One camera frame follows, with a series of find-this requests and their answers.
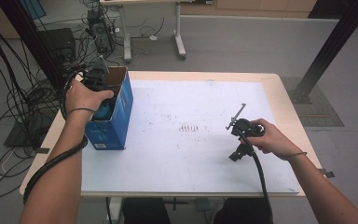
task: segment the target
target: table leg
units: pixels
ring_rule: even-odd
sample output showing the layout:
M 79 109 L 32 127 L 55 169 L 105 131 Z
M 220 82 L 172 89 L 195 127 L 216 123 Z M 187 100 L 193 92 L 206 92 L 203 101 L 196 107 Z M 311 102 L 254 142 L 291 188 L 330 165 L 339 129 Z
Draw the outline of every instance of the table leg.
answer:
M 112 221 L 119 222 L 122 200 L 123 198 L 120 197 L 110 198 L 109 211 Z
M 124 49 L 123 49 L 124 62 L 129 63 L 131 61 L 131 39 L 130 39 L 130 34 L 127 31 L 126 18 L 125 18 L 123 6 L 119 6 L 119 7 L 117 7 L 117 9 L 118 9 L 118 13 L 120 15 L 121 26 L 122 26 L 123 34 L 124 34 L 124 36 L 123 36 L 123 38 L 124 38 Z
M 180 36 L 180 3 L 176 3 L 176 30 L 173 31 L 173 36 L 175 37 L 179 55 L 185 59 L 185 46 L 183 45 L 182 37 Z

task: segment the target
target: scratch marks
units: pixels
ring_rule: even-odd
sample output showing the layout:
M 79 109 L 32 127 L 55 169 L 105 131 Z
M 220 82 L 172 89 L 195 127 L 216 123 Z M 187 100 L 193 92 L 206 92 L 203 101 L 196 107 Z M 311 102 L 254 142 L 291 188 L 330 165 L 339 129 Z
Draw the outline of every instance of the scratch marks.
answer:
M 188 132 L 196 132 L 199 130 L 199 126 L 197 126 L 196 124 L 188 124 L 188 123 L 184 123 L 179 127 L 179 132 L 184 132 L 184 133 L 188 133 Z

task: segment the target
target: metal rod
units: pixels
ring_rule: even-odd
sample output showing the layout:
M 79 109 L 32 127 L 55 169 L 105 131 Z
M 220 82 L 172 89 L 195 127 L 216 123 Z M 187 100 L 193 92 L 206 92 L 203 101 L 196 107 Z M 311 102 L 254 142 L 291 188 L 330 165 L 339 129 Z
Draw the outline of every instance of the metal rod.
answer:
M 309 103 L 309 94 L 330 63 L 336 58 L 358 26 L 358 1 L 352 1 L 351 6 L 344 13 L 333 32 L 324 42 L 309 70 L 301 79 L 296 89 L 289 91 L 293 103 Z
M 240 111 L 238 111 L 238 113 L 234 116 L 234 118 L 231 118 L 231 122 L 226 127 L 227 130 L 229 129 L 229 127 L 234 125 L 235 121 L 237 120 L 238 116 L 240 115 L 242 110 L 245 108 L 245 106 L 246 106 L 246 104 L 242 104 L 242 107 L 241 107 Z

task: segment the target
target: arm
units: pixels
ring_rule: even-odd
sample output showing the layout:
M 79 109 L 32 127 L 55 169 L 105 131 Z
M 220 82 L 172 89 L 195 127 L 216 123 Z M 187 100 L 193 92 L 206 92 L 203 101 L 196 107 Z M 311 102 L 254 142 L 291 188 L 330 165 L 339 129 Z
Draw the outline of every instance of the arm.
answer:
M 264 153 L 274 153 L 292 166 L 319 223 L 356 223 L 358 209 L 334 187 L 295 144 L 273 124 L 258 119 L 253 124 L 262 125 L 265 135 L 249 137 L 249 141 Z
M 74 80 L 66 93 L 66 111 L 75 108 L 98 110 L 102 100 L 113 97 L 111 91 L 90 91 Z M 62 133 L 48 161 L 77 146 L 92 112 L 75 110 L 67 116 Z M 76 223 L 81 190 L 81 152 L 58 163 L 40 177 L 24 206 L 20 223 Z

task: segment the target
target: black pole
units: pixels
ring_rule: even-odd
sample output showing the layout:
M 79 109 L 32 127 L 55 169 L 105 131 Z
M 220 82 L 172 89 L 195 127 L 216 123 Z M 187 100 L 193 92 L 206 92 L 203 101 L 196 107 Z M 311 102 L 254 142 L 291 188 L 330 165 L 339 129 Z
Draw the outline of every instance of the black pole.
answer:
M 42 68 L 51 85 L 61 92 L 64 78 L 58 65 L 53 61 L 47 48 L 40 39 L 34 21 L 23 8 L 21 0 L 0 0 L 0 8 Z
M 351 37 L 358 26 L 358 0 L 352 0 L 333 32 L 324 42 L 321 50 L 310 65 L 305 76 L 301 79 L 296 89 L 289 91 L 289 96 L 295 104 L 309 104 L 310 92 L 330 63 L 336 58 L 339 51 Z

